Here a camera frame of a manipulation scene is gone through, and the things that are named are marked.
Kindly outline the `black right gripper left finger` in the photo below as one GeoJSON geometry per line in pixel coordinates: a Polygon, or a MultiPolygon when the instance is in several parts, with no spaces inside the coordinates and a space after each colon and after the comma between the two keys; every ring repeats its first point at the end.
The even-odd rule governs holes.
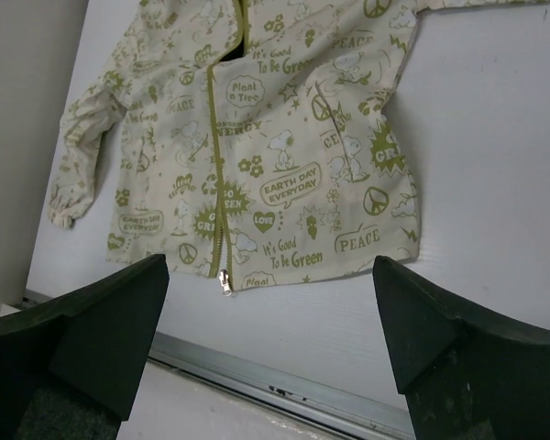
{"type": "Polygon", "coordinates": [[[0,439],[115,439],[169,286],[153,255],[0,317],[0,439]]]}

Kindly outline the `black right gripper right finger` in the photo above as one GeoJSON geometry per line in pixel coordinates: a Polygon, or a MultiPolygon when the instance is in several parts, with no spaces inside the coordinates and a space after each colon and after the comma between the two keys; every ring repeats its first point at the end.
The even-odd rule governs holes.
{"type": "Polygon", "coordinates": [[[550,439],[550,330],[496,313],[389,257],[372,276],[418,439],[550,439]]]}

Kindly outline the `silver zipper pull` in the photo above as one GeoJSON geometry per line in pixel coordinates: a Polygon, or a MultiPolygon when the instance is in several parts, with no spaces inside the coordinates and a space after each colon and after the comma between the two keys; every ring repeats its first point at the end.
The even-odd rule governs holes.
{"type": "Polygon", "coordinates": [[[230,281],[230,274],[226,269],[219,270],[218,280],[222,289],[222,294],[226,297],[230,297],[233,294],[233,289],[230,281]]]}

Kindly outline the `cream green printed hooded jacket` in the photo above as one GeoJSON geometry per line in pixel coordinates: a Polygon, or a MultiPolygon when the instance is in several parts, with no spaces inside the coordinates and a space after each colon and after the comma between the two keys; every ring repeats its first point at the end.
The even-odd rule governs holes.
{"type": "Polygon", "coordinates": [[[104,134],[121,163],[107,257],[163,254],[233,291],[412,260],[413,176],[382,110],[436,1],[142,1],[61,120],[48,217],[95,198],[104,134]]]}

